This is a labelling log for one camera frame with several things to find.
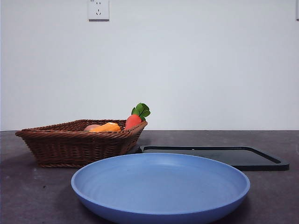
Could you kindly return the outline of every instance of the basket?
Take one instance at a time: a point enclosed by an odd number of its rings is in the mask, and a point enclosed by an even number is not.
[[[120,132],[85,132],[88,125],[117,123]],[[90,120],[23,129],[15,133],[22,137],[40,167],[81,168],[91,162],[108,157],[124,155],[135,146],[142,130],[143,121],[124,130],[126,120]]]

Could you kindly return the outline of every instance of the white wall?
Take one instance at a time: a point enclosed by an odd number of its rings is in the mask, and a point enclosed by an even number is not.
[[[299,129],[295,0],[1,1],[1,128],[126,119],[147,130]]]

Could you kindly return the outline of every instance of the power outlet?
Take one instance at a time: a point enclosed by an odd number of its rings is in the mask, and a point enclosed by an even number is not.
[[[89,21],[109,20],[109,0],[88,0]]]

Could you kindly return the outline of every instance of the table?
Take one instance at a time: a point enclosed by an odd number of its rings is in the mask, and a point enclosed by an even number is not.
[[[2,224],[111,224],[86,209],[70,184],[77,168],[40,168],[15,131],[1,132]],[[248,146],[290,163],[287,171],[244,171],[243,203],[213,224],[299,223],[299,131],[143,131],[139,146]]]

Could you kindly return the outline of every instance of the black cutting board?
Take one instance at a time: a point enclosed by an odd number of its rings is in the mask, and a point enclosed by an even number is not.
[[[217,160],[242,171],[288,170],[289,163],[250,147],[140,146],[142,153],[177,153]]]

